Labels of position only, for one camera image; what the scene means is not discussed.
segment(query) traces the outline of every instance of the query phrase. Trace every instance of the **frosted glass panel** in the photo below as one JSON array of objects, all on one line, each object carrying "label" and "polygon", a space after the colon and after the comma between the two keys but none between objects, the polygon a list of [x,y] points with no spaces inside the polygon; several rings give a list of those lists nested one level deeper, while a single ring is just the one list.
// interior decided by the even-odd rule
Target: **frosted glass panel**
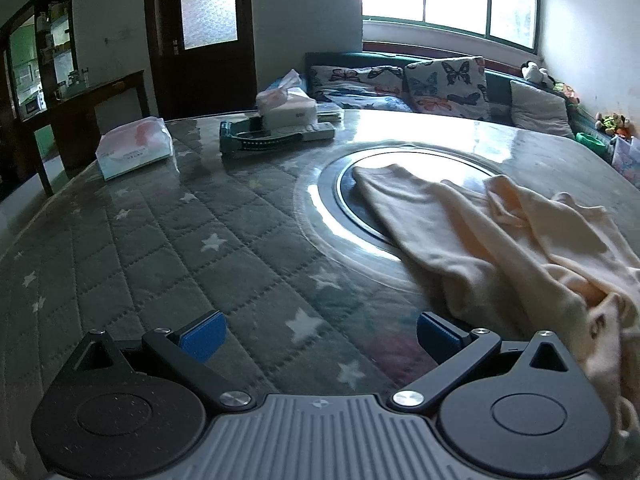
[{"label": "frosted glass panel", "polygon": [[182,0],[184,47],[238,39],[236,0]]}]

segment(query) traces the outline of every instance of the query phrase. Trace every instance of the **white wall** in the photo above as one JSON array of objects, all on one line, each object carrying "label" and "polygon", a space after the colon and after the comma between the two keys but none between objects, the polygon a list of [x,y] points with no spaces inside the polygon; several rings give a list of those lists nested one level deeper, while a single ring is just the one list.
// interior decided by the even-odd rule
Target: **white wall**
[{"label": "white wall", "polygon": [[362,0],[253,0],[258,90],[291,68],[305,52],[362,50]]},{"label": "white wall", "polygon": [[640,123],[640,0],[542,0],[540,45],[588,111]]},{"label": "white wall", "polygon": [[367,20],[363,24],[362,37],[364,41],[430,46],[462,54],[472,54],[511,66],[520,66],[527,61],[538,62],[540,60],[535,54],[529,54],[495,41],[409,23]]},{"label": "white wall", "polygon": [[[5,23],[28,0],[0,0],[0,23]],[[146,44],[144,0],[73,0],[74,33],[80,68],[89,67],[91,84],[145,70],[145,86],[152,114],[158,113]],[[128,92],[96,108],[98,124],[106,130],[141,117],[135,92]]]}]

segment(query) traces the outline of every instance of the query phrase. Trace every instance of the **gray pillow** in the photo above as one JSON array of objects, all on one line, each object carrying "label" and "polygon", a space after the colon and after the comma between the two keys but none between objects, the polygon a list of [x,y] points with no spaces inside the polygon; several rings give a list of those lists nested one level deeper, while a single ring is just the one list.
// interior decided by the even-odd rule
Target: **gray pillow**
[{"label": "gray pillow", "polygon": [[518,81],[511,81],[511,120],[518,128],[574,138],[564,99]]}]

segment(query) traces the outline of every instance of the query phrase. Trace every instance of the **butterfly pillow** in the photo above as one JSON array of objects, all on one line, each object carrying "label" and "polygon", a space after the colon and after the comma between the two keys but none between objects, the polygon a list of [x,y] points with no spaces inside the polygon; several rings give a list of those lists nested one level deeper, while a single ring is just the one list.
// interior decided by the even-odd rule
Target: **butterfly pillow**
[{"label": "butterfly pillow", "polygon": [[312,92],[343,89],[353,91],[354,94],[366,92],[378,96],[402,95],[402,69],[397,66],[313,66],[310,74]]},{"label": "butterfly pillow", "polygon": [[404,67],[409,94],[418,112],[488,120],[484,59],[456,57]]}]

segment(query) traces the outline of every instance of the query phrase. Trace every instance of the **blue pad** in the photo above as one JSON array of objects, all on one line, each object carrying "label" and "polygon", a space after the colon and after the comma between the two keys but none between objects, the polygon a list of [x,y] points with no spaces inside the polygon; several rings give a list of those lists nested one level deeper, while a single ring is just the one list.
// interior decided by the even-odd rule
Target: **blue pad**
[{"label": "blue pad", "polygon": [[453,357],[470,342],[467,332],[430,312],[420,314],[416,333],[420,346],[438,364]]},{"label": "blue pad", "polygon": [[215,311],[197,319],[175,333],[175,343],[187,354],[204,363],[225,342],[226,320],[222,312]]}]

